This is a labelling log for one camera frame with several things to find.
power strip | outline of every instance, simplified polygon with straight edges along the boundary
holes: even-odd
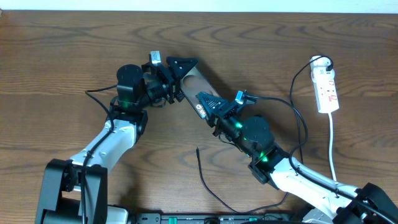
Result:
[[[331,61],[322,57],[313,61],[311,65],[311,79],[315,89],[315,98],[317,100],[319,113],[331,113],[336,111],[338,106],[337,92],[335,85],[335,70],[327,71],[326,68]]]

tabletop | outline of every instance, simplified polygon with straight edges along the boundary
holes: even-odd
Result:
[[[146,63],[151,50],[163,60],[197,58],[198,69],[230,100],[238,90],[288,100],[295,73],[314,55],[331,57],[340,102],[333,113],[337,179],[374,183],[398,204],[397,15],[4,11],[0,222],[33,221],[46,164],[76,154],[103,128],[106,114],[84,90],[116,84],[119,67]],[[328,116],[317,111],[309,73],[294,88],[309,130],[304,163],[330,177]],[[96,94],[106,104],[115,95]],[[209,188],[234,209],[284,196],[261,185],[247,168],[250,159],[214,138],[187,100],[147,112],[145,133],[108,177],[109,204],[136,212],[228,213],[200,182],[197,147]],[[259,101],[245,113],[263,115],[286,151],[297,144],[289,107]],[[304,204],[289,195],[272,210]]]

white background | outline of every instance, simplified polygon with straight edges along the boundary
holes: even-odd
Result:
[[[2,9],[398,13],[398,0],[0,0]]]

white cable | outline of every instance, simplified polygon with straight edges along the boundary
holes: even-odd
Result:
[[[329,139],[329,163],[330,163],[330,171],[331,171],[331,176],[333,177],[334,181],[337,181],[336,179],[336,172],[335,172],[335,167],[333,165],[333,120],[331,118],[331,113],[328,113],[329,115],[329,126],[330,126],[330,139]]]

wooden surface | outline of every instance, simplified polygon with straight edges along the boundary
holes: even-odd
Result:
[[[68,159],[102,129],[105,113],[84,90],[117,82],[116,70],[147,62],[151,50],[197,57],[223,97],[237,90],[287,100],[294,74],[316,54],[335,62],[340,109],[335,167],[340,182],[372,182],[398,203],[398,16],[172,12],[6,11],[0,19],[0,222],[31,223],[45,165]],[[295,104],[309,128],[304,161],[330,176],[328,117],[317,113],[306,69]],[[116,91],[98,93],[103,102]],[[287,151],[297,130],[291,110],[260,102]],[[195,148],[209,187],[245,211],[278,202],[283,192],[261,185],[249,159],[222,144],[186,100],[149,108],[144,135],[113,169],[110,204],[164,213],[228,212],[202,186]],[[275,210],[298,210],[291,195]]]

